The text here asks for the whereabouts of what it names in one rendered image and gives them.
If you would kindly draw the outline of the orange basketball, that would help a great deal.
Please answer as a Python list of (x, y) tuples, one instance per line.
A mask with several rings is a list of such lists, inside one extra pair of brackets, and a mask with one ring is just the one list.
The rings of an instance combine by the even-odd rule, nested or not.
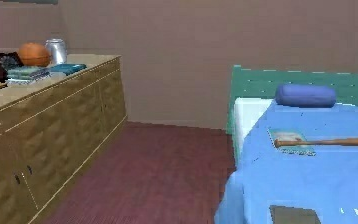
[(26, 66), (47, 67), (51, 62), (49, 51), (38, 43), (25, 43), (17, 51), (21, 62)]

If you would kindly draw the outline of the pale teal-edged book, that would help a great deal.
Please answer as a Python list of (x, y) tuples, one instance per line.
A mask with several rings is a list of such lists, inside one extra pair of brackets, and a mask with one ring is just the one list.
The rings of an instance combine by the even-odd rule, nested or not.
[[(267, 130), (272, 143), (279, 141), (305, 141), (304, 135), (295, 130), (287, 129), (268, 129)], [(301, 156), (314, 156), (315, 151), (311, 146), (280, 146), (276, 150), (285, 154), (294, 154)]]

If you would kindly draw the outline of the teal book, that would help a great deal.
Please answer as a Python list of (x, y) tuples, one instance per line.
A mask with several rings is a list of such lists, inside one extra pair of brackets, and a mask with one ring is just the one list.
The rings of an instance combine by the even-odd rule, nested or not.
[(64, 73), (66, 76), (86, 69), (85, 64), (58, 64), (49, 69), (50, 72)]

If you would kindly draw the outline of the dark blue pillow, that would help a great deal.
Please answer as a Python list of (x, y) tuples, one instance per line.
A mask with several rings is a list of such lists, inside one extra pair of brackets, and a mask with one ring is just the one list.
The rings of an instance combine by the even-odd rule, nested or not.
[(336, 92), (327, 86), (282, 84), (275, 91), (275, 101), (290, 107), (331, 108), (336, 103)]

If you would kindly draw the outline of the brown wooden sideboard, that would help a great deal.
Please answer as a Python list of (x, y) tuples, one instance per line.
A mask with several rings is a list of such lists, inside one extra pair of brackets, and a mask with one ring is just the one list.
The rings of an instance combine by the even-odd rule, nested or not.
[(0, 90), (0, 224), (38, 224), (127, 119), (120, 59)]

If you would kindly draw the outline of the green bed with blue cover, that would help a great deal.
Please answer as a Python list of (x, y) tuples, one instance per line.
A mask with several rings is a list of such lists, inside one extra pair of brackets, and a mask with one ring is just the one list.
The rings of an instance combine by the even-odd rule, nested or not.
[[(282, 84), (335, 90), (331, 108), (278, 104)], [(321, 224), (358, 224), (358, 147), (311, 146), (314, 156), (276, 150), (268, 129), (295, 130), (307, 141), (358, 138), (358, 74), (232, 70), (226, 131), (235, 171), (228, 178), (215, 224), (273, 224), (270, 206), (312, 209)]]

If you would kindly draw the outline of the silver metal canister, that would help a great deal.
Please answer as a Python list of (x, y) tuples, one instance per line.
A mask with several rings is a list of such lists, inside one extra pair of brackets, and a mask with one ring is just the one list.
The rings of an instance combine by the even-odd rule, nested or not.
[(67, 62), (67, 50), (62, 39), (49, 39), (45, 43), (46, 49), (50, 52), (53, 64), (64, 64)]

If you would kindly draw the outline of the wooden baseball bat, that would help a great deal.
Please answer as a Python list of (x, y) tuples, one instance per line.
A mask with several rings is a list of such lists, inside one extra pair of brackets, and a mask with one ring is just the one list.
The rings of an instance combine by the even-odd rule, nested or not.
[(344, 139), (331, 139), (331, 140), (315, 140), (315, 141), (302, 141), (302, 140), (278, 140), (274, 141), (276, 148), (286, 146), (302, 146), (302, 145), (340, 145), (340, 146), (358, 146), (358, 138), (344, 138)]

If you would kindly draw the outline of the grey flat rectangular object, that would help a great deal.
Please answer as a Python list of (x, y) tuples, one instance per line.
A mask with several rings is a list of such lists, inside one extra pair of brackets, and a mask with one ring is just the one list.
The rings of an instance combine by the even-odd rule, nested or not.
[(312, 209), (285, 206), (270, 206), (273, 224), (321, 224)]

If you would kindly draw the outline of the stack of teal books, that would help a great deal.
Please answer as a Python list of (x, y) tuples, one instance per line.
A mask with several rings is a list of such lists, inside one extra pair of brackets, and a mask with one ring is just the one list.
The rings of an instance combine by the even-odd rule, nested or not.
[(17, 67), (7, 71), (8, 82), (11, 83), (32, 83), (50, 75), (48, 68), (36, 66)]

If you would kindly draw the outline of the dark teal picture frame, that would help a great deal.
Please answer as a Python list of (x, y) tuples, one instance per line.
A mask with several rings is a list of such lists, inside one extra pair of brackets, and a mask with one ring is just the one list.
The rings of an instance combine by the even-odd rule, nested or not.
[(1, 0), (3, 2), (16, 2), (16, 3), (28, 3), (28, 4), (51, 4), (57, 5), (59, 0)]

